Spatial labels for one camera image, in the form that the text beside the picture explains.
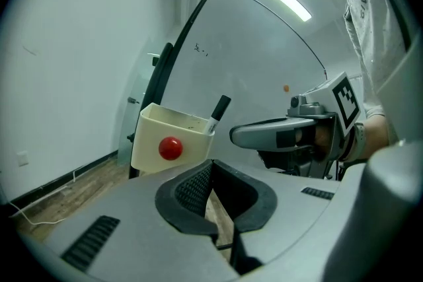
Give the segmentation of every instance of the black marker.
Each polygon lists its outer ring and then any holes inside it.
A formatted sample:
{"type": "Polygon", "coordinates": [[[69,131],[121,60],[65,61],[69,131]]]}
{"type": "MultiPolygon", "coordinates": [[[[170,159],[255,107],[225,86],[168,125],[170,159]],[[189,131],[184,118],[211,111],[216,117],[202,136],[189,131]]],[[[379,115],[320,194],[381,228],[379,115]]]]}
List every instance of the black marker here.
{"type": "Polygon", "coordinates": [[[226,108],[228,107],[230,102],[231,102],[231,98],[228,98],[225,95],[221,96],[219,102],[217,103],[216,108],[213,111],[213,114],[211,115],[211,118],[209,119],[206,127],[204,128],[204,134],[208,134],[208,135],[213,134],[217,124],[222,118],[222,115],[225,113],[226,108]]]}

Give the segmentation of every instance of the wooden floor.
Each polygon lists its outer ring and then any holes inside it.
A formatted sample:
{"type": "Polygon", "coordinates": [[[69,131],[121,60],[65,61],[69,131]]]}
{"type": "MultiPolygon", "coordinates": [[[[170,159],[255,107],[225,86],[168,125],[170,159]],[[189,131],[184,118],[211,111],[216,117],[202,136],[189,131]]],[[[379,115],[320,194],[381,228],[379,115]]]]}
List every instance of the wooden floor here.
{"type": "MultiPolygon", "coordinates": [[[[91,203],[108,190],[128,180],[128,165],[118,166],[116,157],[94,167],[75,182],[70,182],[57,193],[24,211],[33,222],[54,222],[70,217],[80,208],[91,203]]],[[[219,238],[217,245],[232,243],[233,222],[220,204],[214,191],[211,192],[206,207],[206,219],[217,224],[219,238]]],[[[58,225],[31,225],[22,215],[13,217],[18,231],[29,234],[40,242],[58,225]]],[[[222,250],[229,260],[231,250],[222,250]]]]}

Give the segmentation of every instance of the red ball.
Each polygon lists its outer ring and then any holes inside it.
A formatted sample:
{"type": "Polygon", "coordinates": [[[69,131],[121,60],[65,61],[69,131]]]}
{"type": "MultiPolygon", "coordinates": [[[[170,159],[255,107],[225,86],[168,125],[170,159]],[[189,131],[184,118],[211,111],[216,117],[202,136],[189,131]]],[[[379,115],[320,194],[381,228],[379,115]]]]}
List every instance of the red ball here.
{"type": "Polygon", "coordinates": [[[182,143],[176,137],[166,137],[159,145],[159,153],[165,160],[176,160],[182,154],[182,143]]]}

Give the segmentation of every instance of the person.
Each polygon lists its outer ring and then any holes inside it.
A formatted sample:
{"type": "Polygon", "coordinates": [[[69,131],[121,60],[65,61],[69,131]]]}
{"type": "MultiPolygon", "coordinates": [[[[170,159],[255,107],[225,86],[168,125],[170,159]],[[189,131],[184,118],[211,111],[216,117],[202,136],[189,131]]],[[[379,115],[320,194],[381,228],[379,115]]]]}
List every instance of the person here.
{"type": "MultiPolygon", "coordinates": [[[[351,162],[368,159],[398,140],[376,93],[403,59],[412,24],[404,25],[393,0],[347,0],[344,19],[360,61],[366,114],[366,120],[354,126],[342,148],[340,160],[351,162]]],[[[327,151],[329,129],[318,125],[314,135],[316,146],[327,151]]],[[[302,132],[297,131],[297,141],[301,138],[302,132]]]]}

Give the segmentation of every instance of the ceiling light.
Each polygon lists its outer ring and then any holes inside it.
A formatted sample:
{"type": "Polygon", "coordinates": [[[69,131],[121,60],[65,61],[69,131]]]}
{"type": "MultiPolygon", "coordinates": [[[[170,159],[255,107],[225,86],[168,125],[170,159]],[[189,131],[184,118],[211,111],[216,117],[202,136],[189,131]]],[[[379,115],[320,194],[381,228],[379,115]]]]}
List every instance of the ceiling light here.
{"type": "Polygon", "coordinates": [[[280,0],[291,10],[293,10],[297,16],[299,16],[303,21],[307,21],[311,18],[311,14],[307,11],[298,0],[280,0]]]}

